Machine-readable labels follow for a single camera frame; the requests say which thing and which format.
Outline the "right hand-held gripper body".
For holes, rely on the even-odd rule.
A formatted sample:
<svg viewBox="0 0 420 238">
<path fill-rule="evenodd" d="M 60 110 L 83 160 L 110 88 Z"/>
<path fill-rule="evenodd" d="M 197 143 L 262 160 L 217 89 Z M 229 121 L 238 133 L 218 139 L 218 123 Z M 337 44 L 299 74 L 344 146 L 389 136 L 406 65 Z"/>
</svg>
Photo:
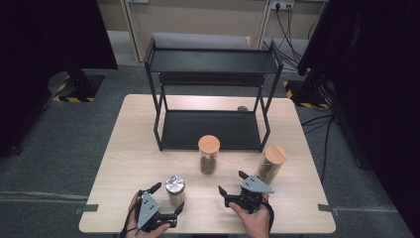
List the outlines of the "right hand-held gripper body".
<svg viewBox="0 0 420 238">
<path fill-rule="evenodd" d="M 224 198 L 225 206 L 230 202 L 237 203 L 248 213 L 254 213 L 263 203 L 264 193 L 274 193 L 274 189 L 263 182 L 259 177 L 250 175 L 240 183 L 241 191 L 239 194 L 228 194 Z"/>
</svg>

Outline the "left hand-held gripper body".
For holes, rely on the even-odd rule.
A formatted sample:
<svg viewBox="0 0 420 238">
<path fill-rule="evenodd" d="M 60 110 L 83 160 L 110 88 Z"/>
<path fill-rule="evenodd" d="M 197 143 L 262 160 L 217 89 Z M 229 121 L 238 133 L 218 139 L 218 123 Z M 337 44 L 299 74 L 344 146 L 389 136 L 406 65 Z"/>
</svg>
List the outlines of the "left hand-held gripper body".
<svg viewBox="0 0 420 238">
<path fill-rule="evenodd" d="M 141 190 L 139 196 L 138 209 L 136 211 L 138 229 L 151 232 L 164 224 L 168 224 L 170 228 L 177 226 L 177 214 L 161 214 L 159 212 L 160 206 L 150 192 Z"/>
</svg>

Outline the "glass jar with metal lid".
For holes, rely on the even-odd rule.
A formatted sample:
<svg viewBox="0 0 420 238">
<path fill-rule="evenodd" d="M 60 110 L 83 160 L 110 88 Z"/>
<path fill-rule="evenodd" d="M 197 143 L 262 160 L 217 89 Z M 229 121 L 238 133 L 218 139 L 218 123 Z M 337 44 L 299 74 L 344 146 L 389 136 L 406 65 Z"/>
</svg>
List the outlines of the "glass jar with metal lid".
<svg viewBox="0 0 420 238">
<path fill-rule="evenodd" d="M 165 182 L 165 190 L 172 205 L 179 205 L 184 201 L 185 181 L 181 176 L 169 177 Z"/>
</svg>

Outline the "wooden-lid jar with green leaves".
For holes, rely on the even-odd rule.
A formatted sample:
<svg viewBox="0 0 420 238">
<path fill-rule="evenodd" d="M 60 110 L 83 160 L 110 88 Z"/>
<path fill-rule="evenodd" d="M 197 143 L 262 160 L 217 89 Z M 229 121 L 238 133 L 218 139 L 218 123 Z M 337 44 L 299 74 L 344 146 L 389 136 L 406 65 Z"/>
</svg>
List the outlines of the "wooden-lid jar with green leaves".
<svg viewBox="0 0 420 238">
<path fill-rule="evenodd" d="M 258 168 L 260 179 L 266 184 L 270 184 L 285 161 L 286 153 L 283 148 L 278 145 L 266 147 Z"/>
</svg>

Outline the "wooden-lid jar with brown spice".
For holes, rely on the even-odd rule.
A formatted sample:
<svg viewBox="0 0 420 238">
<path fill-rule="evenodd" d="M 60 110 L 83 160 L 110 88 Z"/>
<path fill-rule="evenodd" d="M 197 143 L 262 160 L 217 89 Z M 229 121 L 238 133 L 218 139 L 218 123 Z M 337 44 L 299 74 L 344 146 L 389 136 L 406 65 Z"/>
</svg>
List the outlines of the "wooden-lid jar with brown spice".
<svg viewBox="0 0 420 238">
<path fill-rule="evenodd" d="M 204 175 L 213 175 L 217 168 L 220 141 L 213 135 L 205 135 L 198 141 L 200 152 L 200 171 Z"/>
</svg>

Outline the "black metal shelf rack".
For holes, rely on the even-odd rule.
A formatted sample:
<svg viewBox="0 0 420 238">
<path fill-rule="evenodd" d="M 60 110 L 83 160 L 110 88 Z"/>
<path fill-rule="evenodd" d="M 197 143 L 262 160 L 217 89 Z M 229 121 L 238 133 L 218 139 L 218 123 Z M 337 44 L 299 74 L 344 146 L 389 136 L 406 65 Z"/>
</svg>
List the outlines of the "black metal shelf rack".
<svg viewBox="0 0 420 238">
<path fill-rule="evenodd" d="M 217 137 L 223 150 L 263 150 L 270 134 L 267 112 L 283 69 L 275 43 L 266 50 L 216 50 L 159 48 L 150 41 L 144 65 L 160 150 L 196 150 L 204 135 Z M 171 109 L 163 90 L 167 86 L 235 86 L 258 92 L 251 110 Z"/>
</svg>

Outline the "person's left hand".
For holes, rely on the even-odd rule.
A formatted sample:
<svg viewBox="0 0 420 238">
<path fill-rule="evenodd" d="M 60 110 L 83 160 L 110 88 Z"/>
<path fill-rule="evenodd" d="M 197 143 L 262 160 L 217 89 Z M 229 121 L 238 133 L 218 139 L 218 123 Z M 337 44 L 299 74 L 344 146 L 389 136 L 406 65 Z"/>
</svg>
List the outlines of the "person's left hand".
<svg viewBox="0 0 420 238">
<path fill-rule="evenodd" d="M 169 227 L 170 225 L 166 223 L 151 232 L 145 232 L 137 228 L 136 216 L 134 213 L 131 213 L 127 222 L 127 232 L 125 234 L 125 238 L 158 238 Z"/>
</svg>

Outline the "person's right hand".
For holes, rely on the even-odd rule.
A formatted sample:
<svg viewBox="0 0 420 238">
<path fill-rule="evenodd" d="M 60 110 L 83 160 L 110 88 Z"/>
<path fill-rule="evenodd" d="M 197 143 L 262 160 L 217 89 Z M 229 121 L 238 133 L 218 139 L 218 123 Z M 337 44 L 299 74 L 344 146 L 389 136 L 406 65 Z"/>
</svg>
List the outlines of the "person's right hand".
<svg viewBox="0 0 420 238">
<path fill-rule="evenodd" d="M 268 203 L 269 195 L 262 195 L 262 202 Z M 261 205 L 255 213 L 245 212 L 237 203 L 230 202 L 229 206 L 241 218 L 246 233 L 250 238 L 269 238 L 269 209 Z"/>
</svg>

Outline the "stand base with striped tape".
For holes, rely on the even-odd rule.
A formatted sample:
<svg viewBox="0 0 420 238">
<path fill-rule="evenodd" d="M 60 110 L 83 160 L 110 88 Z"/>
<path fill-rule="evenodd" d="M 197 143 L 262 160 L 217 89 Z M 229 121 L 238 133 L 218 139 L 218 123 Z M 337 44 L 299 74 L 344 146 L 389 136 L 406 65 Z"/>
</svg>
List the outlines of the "stand base with striped tape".
<svg viewBox="0 0 420 238">
<path fill-rule="evenodd" d="M 329 109 L 330 106 L 318 90 L 313 93 L 306 93 L 302 89 L 301 80 L 285 80 L 283 86 L 286 97 L 293 101 L 298 107 Z"/>
<path fill-rule="evenodd" d="M 92 102 L 104 79 L 100 74 L 86 74 L 85 80 L 74 79 L 69 75 L 58 87 L 53 101 Z"/>
</svg>

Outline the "black curtain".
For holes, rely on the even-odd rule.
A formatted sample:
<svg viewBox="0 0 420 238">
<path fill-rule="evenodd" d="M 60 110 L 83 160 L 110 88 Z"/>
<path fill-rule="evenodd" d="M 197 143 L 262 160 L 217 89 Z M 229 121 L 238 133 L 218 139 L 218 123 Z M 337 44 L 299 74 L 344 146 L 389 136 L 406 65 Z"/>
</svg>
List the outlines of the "black curtain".
<svg viewBox="0 0 420 238">
<path fill-rule="evenodd" d="M 329 0 L 298 65 L 333 83 L 362 151 L 420 238 L 420 0 Z"/>
<path fill-rule="evenodd" d="M 31 127 L 52 76 L 116 67 L 97 0 L 0 0 L 0 158 Z"/>
</svg>

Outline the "grey flat bracket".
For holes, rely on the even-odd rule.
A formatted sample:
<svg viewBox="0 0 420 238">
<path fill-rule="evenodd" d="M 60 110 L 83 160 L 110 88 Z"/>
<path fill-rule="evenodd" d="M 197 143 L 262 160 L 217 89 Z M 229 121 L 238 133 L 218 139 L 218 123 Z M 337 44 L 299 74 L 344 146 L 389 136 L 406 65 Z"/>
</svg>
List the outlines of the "grey flat bracket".
<svg viewBox="0 0 420 238">
<path fill-rule="evenodd" d="M 98 206 L 99 206 L 98 204 L 85 204 L 82 207 L 76 207 L 74 210 L 74 214 L 80 215 L 83 212 L 94 212 L 94 211 L 97 211 Z"/>
<path fill-rule="evenodd" d="M 335 208 L 327 204 L 318 204 L 319 211 L 331 212 L 333 216 L 340 216 L 340 211 L 338 208 Z"/>
</svg>

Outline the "white wall power outlet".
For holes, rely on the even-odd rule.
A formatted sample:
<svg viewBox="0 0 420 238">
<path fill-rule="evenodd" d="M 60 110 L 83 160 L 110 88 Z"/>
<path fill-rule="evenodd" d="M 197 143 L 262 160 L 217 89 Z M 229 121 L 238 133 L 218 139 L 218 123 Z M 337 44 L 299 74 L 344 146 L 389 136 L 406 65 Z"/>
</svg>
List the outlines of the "white wall power outlet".
<svg viewBox="0 0 420 238">
<path fill-rule="evenodd" d="M 273 0 L 271 3 L 271 9 L 277 11 L 291 11 L 294 3 L 294 0 Z"/>
</svg>

